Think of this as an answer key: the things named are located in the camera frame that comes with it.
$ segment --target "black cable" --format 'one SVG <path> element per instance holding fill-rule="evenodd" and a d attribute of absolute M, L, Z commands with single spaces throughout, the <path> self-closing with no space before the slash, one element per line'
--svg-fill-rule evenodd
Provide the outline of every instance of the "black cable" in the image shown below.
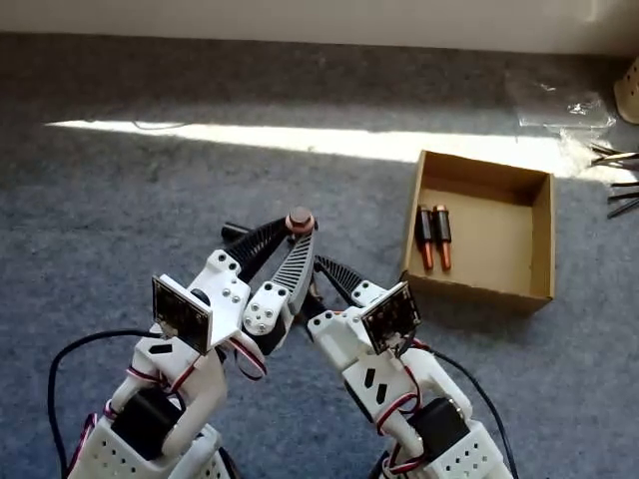
<path fill-rule="evenodd" d="M 107 339 L 109 337 L 116 336 L 138 336 L 138 337 L 162 337 L 162 334 L 157 332 L 145 331 L 142 329 L 114 329 L 111 331 L 96 332 L 82 337 L 77 341 L 73 341 L 68 346 L 64 347 L 56 357 L 51 361 L 49 367 L 49 382 L 47 384 L 47 414 L 49 416 L 49 424 L 51 426 L 51 433 L 53 434 L 53 442 L 56 444 L 56 451 L 60 460 L 60 477 L 66 479 L 69 471 L 67 463 L 67 451 L 64 447 L 62 440 L 62 434 L 60 434 L 60 427 L 58 426 L 58 419 L 56 417 L 56 374 L 58 373 L 58 366 L 60 362 L 71 351 L 78 349 L 79 347 L 88 344 L 89 342 L 97 341 L 98 339 Z"/>
<path fill-rule="evenodd" d="M 503 441 L 503 448 L 506 452 L 506 457 L 508 458 L 510 473 L 512 474 L 513 479 L 519 479 L 519 474 L 517 473 L 517 466 L 515 464 L 515 458 L 514 458 L 514 455 L 512 454 L 512 449 L 510 447 L 510 441 L 508 440 L 508 434 L 506 433 L 506 428 L 503 425 L 501 416 L 499 416 L 499 413 L 497 412 L 497 408 L 492 403 L 492 401 L 488 397 L 488 394 L 486 394 L 486 391 L 484 391 L 483 387 L 481 387 L 481 385 L 479 384 L 479 381 L 477 381 L 477 379 L 475 379 L 475 377 L 472 374 L 470 374 L 470 372 L 468 372 L 468 370 L 465 367 L 463 367 L 454 359 L 451 359 L 445 354 L 442 354 L 441 352 L 432 349 L 430 346 L 427 346 L 425 349 L 429 351 L 430 353 L 432 353 L 432 355 L 434 355 L 435 357 L 438 357 L 442 361 L 445 361 L 451 366 L 454 366 L 457 369 L 459 369 L 459 371 L 461 371 L 463 375 L 466 376 L 470 382 L 472 382 L 472 385 L 475 386 L 475 389 L 477 389 L 477 392 L 479 393 L 481 398 L 485 401 L 486 405 L 488 406 L 488 409 L 490 409 L 490 412 L 492 413 L 492 416 L 495 418 L 495 422 L 497 423 L 497 428 L 499 429 L 499 434 L 501 434 L 501 440 Z"/>

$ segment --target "hole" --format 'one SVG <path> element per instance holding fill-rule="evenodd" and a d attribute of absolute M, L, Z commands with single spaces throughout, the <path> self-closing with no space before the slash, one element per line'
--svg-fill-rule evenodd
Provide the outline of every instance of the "hole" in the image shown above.
<path fill-rule="evenodd" d="M 171 344 L 154 344 L 149 348 L 150 354 L 168 354 L 173 352 L 173 345 Z"/>
<path fill-rule="evenodd" d="M 372 382 L 375 380 L 375 370 L 369 368 L 366 370 L 366 377 L 363 379 L 363 385 L 367 388 L 372 386 Z"/>
<path fill-rule="evenodd" d="M 377 401 L 377 404 L 382 404 L 383 401 L 385 401 L 387 389 L 388 389 L 388 386 L 385 384 L 380 384 L 377 387 L 377 397 L 375 398 L 375 400 Z"/>

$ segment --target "red cable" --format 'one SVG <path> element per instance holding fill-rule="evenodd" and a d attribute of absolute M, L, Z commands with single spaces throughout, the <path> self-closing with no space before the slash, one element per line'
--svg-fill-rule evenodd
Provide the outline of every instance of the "red cable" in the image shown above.
<path fill-rule="evenodd" d="M 397 409 L 399 409 L 400 406 L 402 406 L 403 404 L 405 404 L 406 402 L 416 398 L 417 395 L 414 392 L 407 392 L 401 396 L 399 396 L 397 399 L 395 399 L 390 406 L 388 406 L 388 408 L 379 416 L 379 419 L 377 419 L 377 421 L 375 422 L 375 425 L 377 426 L 377 434 L 379 434 L 380 436 L 383 435 L 383 432 L 381 431 L 381 428 L 383 426 L 383 423 L 386 422 L 386 420 L 388 419 L 388 417 L 390 417 L 390 415 L 395 412 Z"/>

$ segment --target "white bracket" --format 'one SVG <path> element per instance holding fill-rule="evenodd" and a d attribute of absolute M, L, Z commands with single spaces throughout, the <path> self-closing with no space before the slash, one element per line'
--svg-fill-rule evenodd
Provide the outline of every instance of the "white bracket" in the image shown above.
<path fill-rule="evenodd" d="M 281 311 L 287 308 L 289 290 L 284 286 L 265 282 L 251 298 L 244 311 L 243 323 L 252 335 L 268 334 L 273 330 Z"/>

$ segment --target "red wire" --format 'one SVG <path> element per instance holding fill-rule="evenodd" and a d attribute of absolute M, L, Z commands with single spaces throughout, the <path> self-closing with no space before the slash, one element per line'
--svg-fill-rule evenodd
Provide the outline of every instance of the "red wire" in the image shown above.
<path fill-rule="evenodd" d="M 146 381 L 150 381 L 150 382 L 160 382 L 160 378 L 157 376 L 153 376 L 151 374 L 147 374 L 146 372 L 142 372 L 138 369 L 136 369 L 135 367 L 133 367 L 132 364 L 129 365 L 129 367 L 127 367 L 127 372 L 129 374 L 131 374 L 132 376 L 136 376 L 140 379 L 144 379 Z"/>
<path fill-rule="evenodd" d="M 421 408 L 421 390 L 419 389 L 419 384 L 417 383 L 417 379 L 415 379 L 414 374 L 412 373 L 412 371 L 410 370 L 410 368 L 406 365 L 403 366 L 404 371 L 406 371 L 406 374 L 408 374 L 408 377 L 410 377 L 410 380 L 412 381 L 413 385 L 415 386 L 416 389 L 416 400 L 415 400 L 415 405 L 410 409 L 410 410 L 400 410 L 399 412 L 401 412 L 402 414 L 412 414 L 415 411 L 418 411 Z"/>
<path fill-rule="evenodd" d="M 174 394 L 174 393 L 176 393 L 177 391 L 180 390 L 180 388 L 182 387 L 182 384 L 184 384 L 184 381 L 186 381 L 189 378 L 189 376 L 191 375 L 191 373 L 195 370 L 195 368 L 196 368 L 195 364 L 196 364 L 196 361 L 198 359 L 200 359 L 200 356 L 198 356 L 196 358 L 196 360 L 193 361 L 193 363 L 189 367 L 187 367 L 184 370 L 184 372 L 182 374 L 180 374 L 180 376 L 178 376 L 178 378 L 176 379 L 176 382 L 174 382 L 171 385 L 171 389 L 169 389 L 169 393 L 170 394 Z"/>
<path fill-rule="evenodd" d="M 401 464 L 396 464 L 395 461 L 397 460 L 397 456 L 399 455 L 399 449 L 400 449 L 399 444 L 398 443 L 395 444 L 395 447 L 393 448 L 392 453 L 390 454 L 390 456 L 388 456 L 388 458 L 386 458 L 386 461 L 385 461 L 385 466 L 388 468 L 388 471 L 391 474 L 397 475 L 397 474 L 402 474 L 405 472 L 412 471 L 416 469 L 417 467 L 419 467 L 421 463 L 423 462 L 421 457 L 415 457 L 412 459 L 408 459 L 407 461 Z"/>
<path fill-rule="evenodd" d="M 248 359 L 251 364 L 253 366 L 255 366 L 257 369 L 260 370 L 260 372 L 262 373 L 261 376 L 253 376 L 251 374 L 248 374 L 247 372 L 245 372 L 240 365 L 238 364 L 238 369 L 240 370 L 240 372 L 246 376 L 248 379 L 252 380 L 252 381 L 257 381 L 259 379 L 262 379 L 264 376 L 267 375 L 267 367 L 252 353 L 250 352 L 243 344 L 241 344 L 239 341 L 237 341 L 236 339 L 230 337 L 229 338 L 229 343 L 236 349 L 235 350 L 235 359 L 236 362 L 238 360 L 238 351 L 246 358 Z"/>
<path fill-rule="evenodd" d="M 73 471 L 73 468 L 76 467 L 76 463 L 80 458 L 80 453 L 82 452 L 82 449 L 84 448 L 84 445 L 89 438 L 89 434 L 91 434 L 91 431 L 95 429 L 97 422 L 98 415 L 95 413 L 89 414 L 85 419 L 84 427 L 82 428 L 82 433 L 80 434 L 80 442 L 78 442 L 78 446 L 76 447 L 76 450 L 73 453 L 73 457 L 71 458 L 71 464 L 69 465 L 68 473 L 69 475 L 71 474 L 71 471 Z"/>
<path fill-rule="evenodd" d="M 407 392 L 399 396 L 397 399 L 395 399 L 390 404 L 390 406 L 388 406 L 388 408 L 379 416 L 379 419 L 377 419 L 377 421 L 375 422 L 375 425 L 377 426 L 377 434 L 382 436 L 383 432 L 381 431 L 381 428 L 383 426 L 383 423 L 386 422 L 386 420 L 388 419 L 388 417 L 390 417 L 390 415 L 393 412 L 399 409 L 400 406 L 402 406 L 403 404 L 405 404 L 406 402 L 414 398 L 416 398 L 416 394 L 414 392 Z"/>

